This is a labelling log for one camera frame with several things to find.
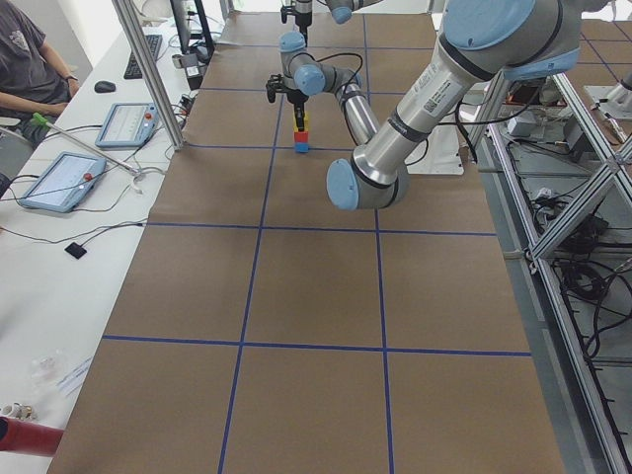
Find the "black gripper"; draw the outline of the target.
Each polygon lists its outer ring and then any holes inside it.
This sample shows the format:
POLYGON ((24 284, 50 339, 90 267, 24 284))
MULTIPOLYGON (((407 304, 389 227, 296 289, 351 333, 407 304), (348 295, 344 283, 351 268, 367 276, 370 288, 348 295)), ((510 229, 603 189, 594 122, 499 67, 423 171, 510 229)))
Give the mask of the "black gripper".
POLYGON ((293 123, 297 132, 305 131, 305 109, 304 104, 309 97, 299 90, 290 90, 288 92, 288 100, 293 104, 293 123))
POLYGON ((308 39, 308 27, 312 25, 312 12, 296 12, 295 23, 299 26, 299 32, 308 39))

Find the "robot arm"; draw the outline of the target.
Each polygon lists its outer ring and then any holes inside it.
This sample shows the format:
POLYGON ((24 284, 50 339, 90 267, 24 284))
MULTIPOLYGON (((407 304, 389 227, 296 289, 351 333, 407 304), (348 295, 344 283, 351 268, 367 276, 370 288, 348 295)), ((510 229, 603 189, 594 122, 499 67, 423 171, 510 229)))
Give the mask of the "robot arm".
POLYGON ((348 69, 317 62, 300 32, 279 39, 286 92, 336 96, 356 148, 332 163, 327 193, 343 210, 379 209, 408 189, 406 159, 477 83, 503 73, 510 81, 539 79, 578 61, 587 1, 450 1, 431 63, 384 124, 379 124, 348 69))
MULTIPOLYGON (((326 0, 324 5, 337 24, 348 21, 353 12, 380 3, 380 0, 326 0)), ((295 0, 283 4, 279 10, 281 22, 285 25, 289 17, 294 18, 298 31, 308 40, 308 29, 312 25, 313 1, 295 0)))

